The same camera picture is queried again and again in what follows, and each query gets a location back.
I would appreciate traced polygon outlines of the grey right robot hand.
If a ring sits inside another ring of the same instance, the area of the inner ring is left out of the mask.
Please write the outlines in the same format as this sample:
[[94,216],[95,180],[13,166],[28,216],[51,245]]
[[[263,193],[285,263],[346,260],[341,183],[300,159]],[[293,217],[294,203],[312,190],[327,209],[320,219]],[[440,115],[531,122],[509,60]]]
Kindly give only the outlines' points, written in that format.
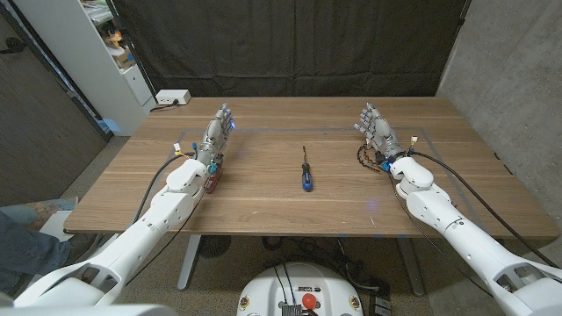
[[367,144],[388,161],[395,162],[405,156],[396,132],[371,102],[366,103],[360,113],[360,122],[355,123],[354,127],[365,137]]

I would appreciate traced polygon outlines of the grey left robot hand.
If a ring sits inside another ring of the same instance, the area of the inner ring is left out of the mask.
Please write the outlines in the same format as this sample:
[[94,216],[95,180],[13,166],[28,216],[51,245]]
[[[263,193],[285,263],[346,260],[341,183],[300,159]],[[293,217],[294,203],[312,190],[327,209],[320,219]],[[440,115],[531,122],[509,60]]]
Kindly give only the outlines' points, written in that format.
[[197,161],[210,165],[220,162],[231,132],[234,130],[234,116],[225,102],[209,122],[201,144],[197,149]]

